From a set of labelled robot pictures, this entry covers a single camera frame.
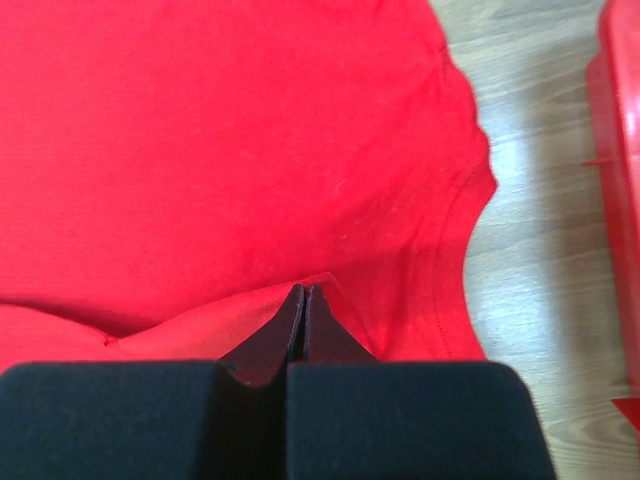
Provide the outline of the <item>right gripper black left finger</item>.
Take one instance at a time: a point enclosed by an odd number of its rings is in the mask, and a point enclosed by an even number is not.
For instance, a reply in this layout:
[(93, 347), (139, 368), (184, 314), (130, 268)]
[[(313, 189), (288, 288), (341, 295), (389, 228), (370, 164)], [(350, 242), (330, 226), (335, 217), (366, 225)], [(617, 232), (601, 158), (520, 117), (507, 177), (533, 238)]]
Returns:
[(1, 377), (5, 479), (281, 479), (286, 368), (304, 315), (218, 361), (31, 363)]

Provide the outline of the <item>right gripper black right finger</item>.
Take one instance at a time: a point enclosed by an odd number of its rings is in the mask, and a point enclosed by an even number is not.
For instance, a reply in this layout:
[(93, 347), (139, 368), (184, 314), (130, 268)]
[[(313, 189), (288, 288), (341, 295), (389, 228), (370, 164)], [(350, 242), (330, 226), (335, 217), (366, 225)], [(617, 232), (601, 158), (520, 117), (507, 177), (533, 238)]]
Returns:
[(488, 361), (376, 360), (306, 297), (303, 357), (287, 369), (291, 479), (552, 479), (528, 388)]

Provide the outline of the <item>red t shirt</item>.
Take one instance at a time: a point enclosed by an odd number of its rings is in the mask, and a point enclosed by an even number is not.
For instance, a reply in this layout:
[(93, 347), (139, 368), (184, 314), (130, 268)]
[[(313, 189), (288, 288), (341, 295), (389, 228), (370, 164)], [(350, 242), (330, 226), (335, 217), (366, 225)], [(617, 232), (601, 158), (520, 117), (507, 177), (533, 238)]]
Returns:
[(477, 360), (496, 187), (424, 1), (5, 1), (1, 364), (215, 359), (319, 283), (382, 360)]

